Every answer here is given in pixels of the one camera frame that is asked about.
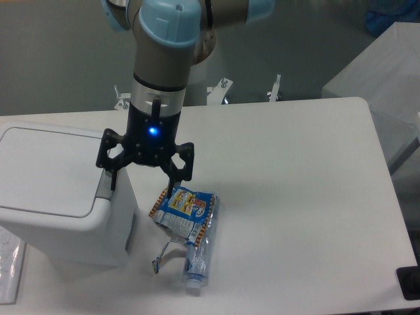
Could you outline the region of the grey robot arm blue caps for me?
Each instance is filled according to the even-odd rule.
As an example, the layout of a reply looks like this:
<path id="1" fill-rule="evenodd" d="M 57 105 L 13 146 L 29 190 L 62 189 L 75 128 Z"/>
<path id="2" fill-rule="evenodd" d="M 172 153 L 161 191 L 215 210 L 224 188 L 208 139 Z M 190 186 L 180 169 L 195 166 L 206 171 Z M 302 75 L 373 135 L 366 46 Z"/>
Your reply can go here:
<path id="1" fill-rule="evenodd" d="M 269 16 L 273 1 L 103 1 L 111 26 L 136 41 L 133 86 L 124 135 L 106 129 L 96 165 L 113 180 L 131 163 L 159 167 L 168 191 L 192 178 L 194 145 L 177 144 L 180 113 L 204 32 Z"/>

